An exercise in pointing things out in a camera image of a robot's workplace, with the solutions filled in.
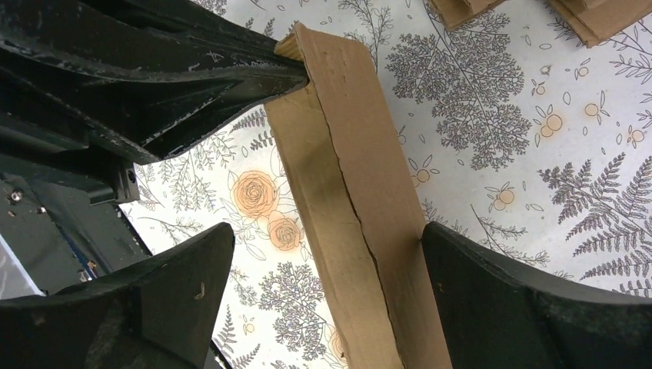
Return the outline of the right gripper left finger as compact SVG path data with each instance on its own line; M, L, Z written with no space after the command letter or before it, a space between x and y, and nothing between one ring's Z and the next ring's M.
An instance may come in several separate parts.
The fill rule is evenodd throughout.
M48 297L1 302L3 368L215 368L212 335L235 251L217 224Z

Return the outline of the brown cardboard box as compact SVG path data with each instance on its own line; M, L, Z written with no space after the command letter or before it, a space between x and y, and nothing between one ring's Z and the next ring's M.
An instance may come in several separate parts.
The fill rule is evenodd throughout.
M368 49L296 24L275 52L308 84L265 104L351 368L449 368L426 225Z

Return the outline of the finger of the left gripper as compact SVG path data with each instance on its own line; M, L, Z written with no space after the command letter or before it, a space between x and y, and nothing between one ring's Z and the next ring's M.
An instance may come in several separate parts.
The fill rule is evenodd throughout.
M305 76L248 76L194 81L146 81L102 78L91 90L105 98L103 122L134 143L141 153L109 148L100 138L91 146L98 161L123 158L151 164L176 158L198 145L249 108L286 95L308 82Z
M190 1L3 1L4 51L119 81L261 76L302 84L271 38Z

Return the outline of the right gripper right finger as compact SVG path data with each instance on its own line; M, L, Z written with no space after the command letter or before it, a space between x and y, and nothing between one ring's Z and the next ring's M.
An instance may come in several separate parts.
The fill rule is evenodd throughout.
M456 368L649 368L651 301L548 274L436 222L422 250Z

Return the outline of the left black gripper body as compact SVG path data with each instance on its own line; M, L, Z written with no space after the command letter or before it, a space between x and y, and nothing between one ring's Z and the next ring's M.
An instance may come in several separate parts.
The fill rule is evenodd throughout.
M93 204L137 201L134 161L101 122L114 113L81 83L72 73L1 52L1 170L81 190Z

